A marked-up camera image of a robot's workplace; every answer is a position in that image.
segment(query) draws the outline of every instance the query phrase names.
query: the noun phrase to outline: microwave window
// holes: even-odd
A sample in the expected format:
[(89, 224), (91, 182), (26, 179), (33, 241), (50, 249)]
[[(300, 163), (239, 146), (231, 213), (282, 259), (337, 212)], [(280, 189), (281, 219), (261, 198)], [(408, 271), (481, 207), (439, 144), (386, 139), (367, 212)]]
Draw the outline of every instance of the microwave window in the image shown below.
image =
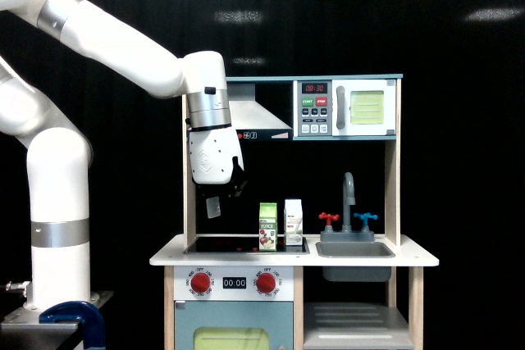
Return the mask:
[(310, 94), (327, 94), (328, 93), (328, 83), (327, 82), (303, 83), (302, 92), (310, 93)]
[(379, 125), (385, 122), (385, 92), (382, 90), (352, 91), (350, 123)]

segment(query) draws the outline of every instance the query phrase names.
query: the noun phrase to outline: lower shelf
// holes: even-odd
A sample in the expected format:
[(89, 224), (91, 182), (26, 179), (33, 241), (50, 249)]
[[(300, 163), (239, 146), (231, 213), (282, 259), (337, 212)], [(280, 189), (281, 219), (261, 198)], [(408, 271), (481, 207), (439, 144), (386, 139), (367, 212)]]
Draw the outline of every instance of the lower shelf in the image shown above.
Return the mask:
[(304, 304), (304, 350), (413, 349), (395, 307), (356, 302)]

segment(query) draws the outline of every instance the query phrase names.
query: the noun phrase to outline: faucet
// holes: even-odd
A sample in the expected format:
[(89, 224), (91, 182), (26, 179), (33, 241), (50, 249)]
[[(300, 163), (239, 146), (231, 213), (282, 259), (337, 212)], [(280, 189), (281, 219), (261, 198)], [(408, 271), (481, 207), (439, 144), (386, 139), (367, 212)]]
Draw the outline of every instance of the faucet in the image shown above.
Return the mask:
[(351, 173), (345, 173), (345, 180), (343, 181), (343, 227), (342, 233), (349, 233), (352, 231), (350, 225), (350, 205), (355, 205), (355, 190), (354, 177)]
[(358, 217), (363, 221), (363, 228), (360, 231), (352, 231), (352, 226), (350, 225), (351, 205), (355, 205), (354, 177), (347, 172), (343, 181), (343, 226), (341, 231), (334, 231), (331, 227), (331, 222), (338, 220), (339, 215), (330, 215), (323, 212), (319, 215), (319, 219), (326, 219), (326, 227), (324, 231), (321, 231), (321, 241), (374, 242), (374, 233), (368, 229), (368, 220), (377, 220), (377, 215), (354, 213), (354, 217)]

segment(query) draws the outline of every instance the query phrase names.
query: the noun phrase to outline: red knob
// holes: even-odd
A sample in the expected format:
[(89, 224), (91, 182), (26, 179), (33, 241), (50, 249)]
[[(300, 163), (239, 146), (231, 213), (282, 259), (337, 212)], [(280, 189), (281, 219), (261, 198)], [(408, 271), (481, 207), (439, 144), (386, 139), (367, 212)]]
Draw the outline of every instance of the red knob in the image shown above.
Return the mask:
[(331, 221), (338, 221), (339, 215), (330, 215), (329, 213), (322, 212), (321, 215), (319, 215), (319, 219), (323, 220), (326, 219), (326, 225), (331, 225)]
[(256, 286), (261, 293), (271, 293), (276, 287), (276, 278), (272, 274), (261, 274)]
[(210, 288), (211, 280), (208, 275), (200, 272), (191, 278), (191, 288), (196, 293), (205, 293)]

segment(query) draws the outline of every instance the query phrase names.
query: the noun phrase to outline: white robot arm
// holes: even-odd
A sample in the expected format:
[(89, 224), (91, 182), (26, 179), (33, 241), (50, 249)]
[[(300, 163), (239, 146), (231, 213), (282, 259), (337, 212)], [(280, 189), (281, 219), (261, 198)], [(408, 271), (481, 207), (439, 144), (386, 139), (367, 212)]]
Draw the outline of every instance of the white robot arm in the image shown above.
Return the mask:
[[(219, 195), (239, 195), (244, 164), (231, 127), (224, 63), (216, 52), (177, 59), (87, 0), (0, 0), (8, 10), (102, 62), (158, 98), (186, 94), (194, 182), (220, 215)], [(28, 148), (34, 305), (90, 298), (89, 143), (41, 92), (0, 57), (0, 132)]]

